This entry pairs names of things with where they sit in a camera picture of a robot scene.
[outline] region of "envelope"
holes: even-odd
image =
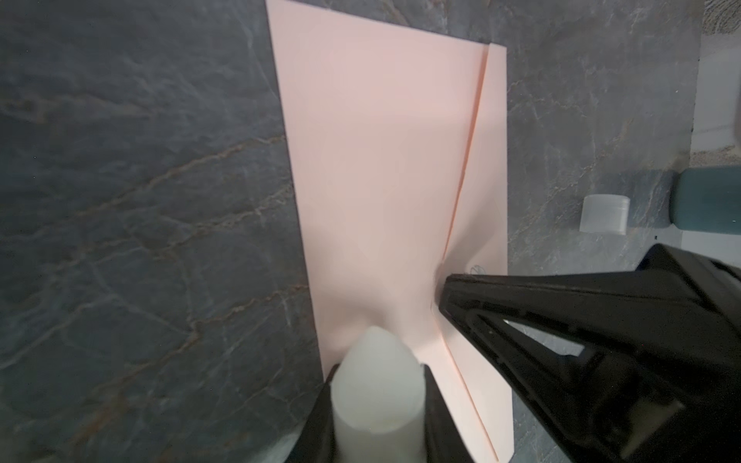
[[[435,305],[450,273],[507,272],[506,49],[267,5],[325,375],[381,326],[474,459],[508,461],[511,389]]]

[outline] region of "teal container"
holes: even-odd
[[[741,166],[685,170],[674,184],[669,213],[681,230],[741,235]]]

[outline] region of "granite surface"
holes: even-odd
[[[314,0],[508,47],[510,273],[633,267],[700,0]],[[262,0],[0,3],[0,456],[249,462],[321,382]],[[627,236],[578,233],[589,193]],[[515,398],[513,462],[566,461]]]

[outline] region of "pink envelope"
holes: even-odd
[[[511,390],[435,305],[450,273],[507,271],[505,48],[267,3],[325,374],[384,327],[474,459],[508,461]]]

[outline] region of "marble countertop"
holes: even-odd
[[[512,274],[624,270],[688,162],[700,0],[313,0],[508,47]],[[262,0],[0,3],[0,455],[249,462],[322,378]],[[627,236],[578,232],[589,193]],[[563,462],[514,399],[513,462]]]

